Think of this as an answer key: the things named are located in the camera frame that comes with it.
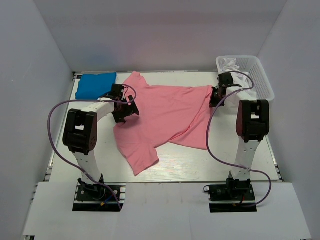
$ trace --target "blue folded cloth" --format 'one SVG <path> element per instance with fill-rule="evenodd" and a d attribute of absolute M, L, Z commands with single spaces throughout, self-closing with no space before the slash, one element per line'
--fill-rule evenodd
<path fill-rule="evenodd" d="M 110 92 L 116 82 L 117 73 L 83 74 L 79 81 L 75 99 L 96 100 L 101 95 Z"/>

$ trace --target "gray wall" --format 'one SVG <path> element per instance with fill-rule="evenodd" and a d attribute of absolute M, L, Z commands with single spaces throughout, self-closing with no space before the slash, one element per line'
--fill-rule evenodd
<path fill-rule="evenodd" d="M 258 57 L 275 93 L 270 140 L 320 239 L 320 1 L 289 0 Z"/>
<path fill-rule="evenodd" d="M 47 116 L 72 73 L 32 0 L 0 1 L 0 33 L 0 238 L 17 240 L 52 152 Z"/>
<path fill-rule="evenodd" d="M 286 0 L 35 0 L 73 71 L 212 70 L 257 56 Z"/>

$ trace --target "white panel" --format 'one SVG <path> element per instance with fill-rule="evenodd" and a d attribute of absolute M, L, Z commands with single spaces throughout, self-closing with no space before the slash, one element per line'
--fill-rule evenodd
<path fill-rule="evenodd" d="M 0 2 L 0 33 L 0 232 L 16 240 L 52 152 L 49 111 L 70 94 L 72 73 L 32 0 Z"/>
<path fill-rule="evenodd" d="M 41 240 L 300 240 L 310 233 L 292 184 L 275 183 L 257 212 L 210 213 L 207 183 L 128 183 L 121 212 L 72 212 L 75 183 L 44 182 L 24 231 Z M 254 183 L 262 198 L 268 183 Z"/>
<path fill-rule="evenodd" d="M 211 70 L 260 51 L 286 0 L 35 0 L 73 71 Z"/>
<path fill-rule="evenodd" d="M 123 83 L 129 76 L 130 73 L 120 73 L 116 82 Z M 216 72 L 175 71 L 142 73 L 142 76 L 150 85 L 196 87 L 216 85 L 218 75 Z M 75 98 L 78 82 L 79 80 L 74 85 L 72 99 Z M 82 109 L 89 104 L 72 102 L 69 109 Z M 238 149 L 237 111 L 237 108 L 221 107 L 210 128 L 209 142 L 212 152 L 229 163 L 235 162 Z M 94 149 L 97 165 L 107 183 L 223 182 L 229 175 L 231 167 L 215 161 L 208 151 L 166 143 L 156 149 L 159 163 L 134 176 L 129 163 L 117 149 L 114 126 L 115 120 L 111 114 L 99 121 L 97 144 Z M 63 145 L 62 137 L 58 143 L 58 150 L 69 161 L 77 163 L 73 154 Z M 252 169 L 265 171 L 272 180 L 279 179 L 266 139 L 257 149 Z M 259 173 L 253 172 L 251 176 L 254 181 L 266 180 L 266 177 Z M 67 165 L 54 155 L 51 182 L 75 182 L 79 177 L 81 173 L 78 169 Z"/>
<path fill-rule="evenodd" d="M 320 1 L 288 1 L 259 58 L 275 93 L 270 140 L 281 174 L 320 239 Z"/>

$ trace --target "white laundry basket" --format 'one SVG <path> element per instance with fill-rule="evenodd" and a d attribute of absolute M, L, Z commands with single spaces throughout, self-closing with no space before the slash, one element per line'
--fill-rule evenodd
<path fill-rule="evenodd" d="M 265 73 L 262 64 L 256 56 L 218 56 L 216 58 L 216 65 L 218 68 L 219 74 L 222 74 L 223 71 L 221 69 L 221 65 L 225 58 L 235 59 L 235 64 L 239 66 L 240 72 L 248 72 L 249 76 L 252 78 L 254 82 L 253 91 L 256 92 L 258 99 L 265 99 L 271 102 L 275 98 L 274 91 L 271 88 L 269 83 L 269 79 Z M 249 86 L 251 86 L 251 82 L 249 79 L 246 80 Z"/>

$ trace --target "pink shirt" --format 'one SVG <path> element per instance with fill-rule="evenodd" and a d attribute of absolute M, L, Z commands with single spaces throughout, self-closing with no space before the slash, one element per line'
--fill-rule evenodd
<path fill-rule="evenodd" d="M 118 123 L 113 132 L 135 176 L 159 160 L 156 148 L 165 143 L 207 149 L 211 86 L 150 86 L 139 72 L 124 83 L 137 92 L 140 116 L 126 117 L 126 123 Z M 130 89 L 126 95 L 134 93 Z"/>

